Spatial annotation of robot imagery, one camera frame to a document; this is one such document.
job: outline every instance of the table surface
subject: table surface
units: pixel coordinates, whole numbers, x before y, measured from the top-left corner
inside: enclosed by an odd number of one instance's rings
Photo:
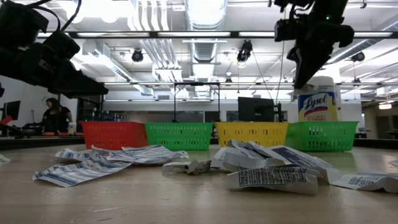
[[[67,146],[84,149],[83,145]],[[161,166],[132,166],[63,188],[32,181],[35,171],[55,165],[66,146],[0,151],[0,223],[397,223],[398,195],[320,184],[317,196],[267,189],[230,191],[226,173],[163,176]],[[191,159],[211,158],[189,152]],[[354,148],[311,153],[341,170],[398,172],[389,161],[398,151]]]

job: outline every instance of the black monitor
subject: black monitor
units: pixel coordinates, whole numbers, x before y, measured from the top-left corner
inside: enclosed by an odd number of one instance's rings
[[[274,122],[274,100],[238,97],[240,121]]]
[[[17,120],[20,105],[21,105],[21,101],[13,101],[13,102],[5,103],[4,107],[1,109],[1,111],[2,111],[1,119],[11,116],[13,121]]]

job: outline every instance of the black camera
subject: black camera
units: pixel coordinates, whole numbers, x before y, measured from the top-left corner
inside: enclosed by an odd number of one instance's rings
[[[142,60],[144,59],[142,49],[134,49],[134,53],[132,54],[131,59],[133,62],[142,62]]]
[[[250,40],[244,40],[241,49],[239,50],[238,57],[236,58],[238,62],[245,62],[251,56],[250,52],[253,50],[253,45]]]
[[[350,58],[353,62],[362,62],[365,60],[365,54],[363,52],[360,52]]]
[[[296,63],[295,88],[303,87],[330,59],[333,45],[346,47],[354,39],[354,30],[341,25],[348,0],[275,0],[283,12],[292,4],[289,19],[281,19],[275,25],[275,41],[296,40],[287,59]],[[297,14],[312,7],[309,14]]]
[[[0,74],[38,85],[69,98],[107,94],[102,84],[77,71],[70,59],[80,47],[58,28],[43,44],[35,43],[39,31],[46,33],[49,21],[35,9],[42,1],[28,5],[2,1],[0,7]]]

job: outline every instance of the red basket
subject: red basket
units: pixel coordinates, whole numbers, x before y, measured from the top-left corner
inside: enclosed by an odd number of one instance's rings
[[[84,122],[83,133],[87,149],[92,145],[110,150],[148,145],[145,124],[137,122]]]

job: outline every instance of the plastic basket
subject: plastic basket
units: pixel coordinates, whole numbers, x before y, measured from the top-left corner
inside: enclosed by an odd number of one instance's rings
[[[298,122],[289,125],[286,146],[300,151],[350,151],[357,121]]]
[[[109,150],[148,145],[142,123],[89,121],[83,123],[83,134],[87,149],[91,149],[91,145]]]
[[[178,151],[209,150],[213,123],[146,123],[149,144]]]
[[[277,122],[218,122],[218,142],[225,147],[229,140],[254,141],[262,146],[285,144],[288,123]]]

